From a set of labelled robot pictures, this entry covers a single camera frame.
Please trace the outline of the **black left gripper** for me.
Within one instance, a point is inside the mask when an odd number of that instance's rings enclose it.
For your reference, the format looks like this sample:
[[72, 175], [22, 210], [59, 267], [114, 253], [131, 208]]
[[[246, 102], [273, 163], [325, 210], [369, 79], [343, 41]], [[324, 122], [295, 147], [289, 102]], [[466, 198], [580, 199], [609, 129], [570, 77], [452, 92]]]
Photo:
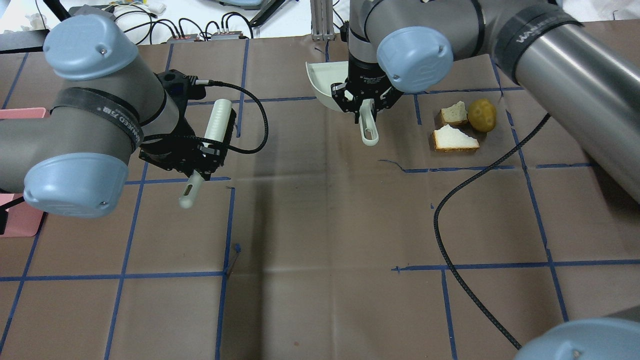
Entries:
[[207, 139], [195, 133], [186, 120], [186, 107], [190, 100], [202, 100], [206, 88], [212, 85], [211, 80], [200, 80], [195, 75], [185, 75], [180, 71], [164, 71], [158, 73], [157, 79], [166, 91], [167, 100], [162, 114], [157, 120], [174, 120], [167, 129], [153, 129], [150, 123], [144, 130], [145, 140], [140, 146], [139, 159], [165, 171], [178, 171], [187, 177], [192, 175], [196, 165], [196, 143], [210, 142], [226, 148], [219, 141]]

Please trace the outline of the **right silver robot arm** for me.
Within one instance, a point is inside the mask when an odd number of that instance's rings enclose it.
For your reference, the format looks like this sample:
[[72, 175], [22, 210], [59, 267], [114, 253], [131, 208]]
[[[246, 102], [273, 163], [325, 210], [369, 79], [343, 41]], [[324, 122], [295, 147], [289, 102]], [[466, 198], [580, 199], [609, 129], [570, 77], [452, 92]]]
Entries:
[[489, 54], [546, 110], [503, 157], [451, 190], [435, 209], [435, 239], [467, 296], [518, 349], [517, 360], [637, 360], [639, 308], [567, 321], [525, 346], [471, 291], [441, 239], [447, 200], [530, 141], [553, 117], [597, 164], [639, 199], [639, 68], [583, 29], [553, 0], [353, 0], [343, 41], [345, 81], [330, 86], [338, 108], [373, 124], [405, 93], [438, 84], [455, 60]]

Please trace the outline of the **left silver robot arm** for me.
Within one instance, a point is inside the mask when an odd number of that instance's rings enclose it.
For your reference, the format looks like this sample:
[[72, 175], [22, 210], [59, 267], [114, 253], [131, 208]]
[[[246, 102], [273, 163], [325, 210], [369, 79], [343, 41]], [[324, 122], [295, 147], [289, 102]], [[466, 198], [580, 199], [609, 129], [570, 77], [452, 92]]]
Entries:
[[206, 83], [154, 73], [113, 20], [81, 14], [46, 36], [43, 53], [62, 78], [49, 116], [1, 121], [1, 191], [49, 214], [98, 218], [118, 205], [132, 153], [166, 171], [209, 180], [224, 164], [236, 113], [215, 105], [202, 140], [186, 104]]

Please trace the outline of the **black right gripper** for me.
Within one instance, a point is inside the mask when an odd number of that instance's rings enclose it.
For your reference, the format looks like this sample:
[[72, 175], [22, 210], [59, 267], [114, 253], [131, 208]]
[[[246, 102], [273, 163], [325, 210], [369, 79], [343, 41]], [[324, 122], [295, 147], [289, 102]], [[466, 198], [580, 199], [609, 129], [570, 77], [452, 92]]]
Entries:
[[343, 83], [330, 86], [331, 97], [339, 109], [354, 113], [354, 123], [361, 123], [361, 107], [365, 100], [372, 100], [371, 114], [377, 121], [379, 112], [391, 109], [404, 92], [394, 87], [378, 63], [368, 63], [349, 55], [347, 77]]

